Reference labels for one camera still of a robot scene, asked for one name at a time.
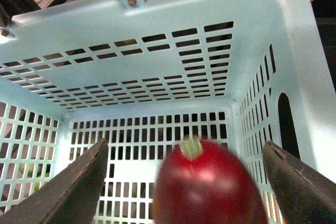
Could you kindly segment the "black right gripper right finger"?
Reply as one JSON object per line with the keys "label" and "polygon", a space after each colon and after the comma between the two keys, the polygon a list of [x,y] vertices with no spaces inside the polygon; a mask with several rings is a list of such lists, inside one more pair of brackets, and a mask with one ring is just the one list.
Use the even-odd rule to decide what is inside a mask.
{"label": "black right gripper right finger", "polygon": [[335,183],[273,142],[262,149],[286,223],[335,223]]}

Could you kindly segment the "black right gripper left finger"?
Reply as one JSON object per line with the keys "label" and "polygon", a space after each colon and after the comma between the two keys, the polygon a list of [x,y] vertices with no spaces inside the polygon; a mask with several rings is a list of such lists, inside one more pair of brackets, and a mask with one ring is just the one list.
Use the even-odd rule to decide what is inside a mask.
{"label": "black right gripper left finger", "polygon": [[1,223],[91,223],[107,174],[108,142],[99,140]]}

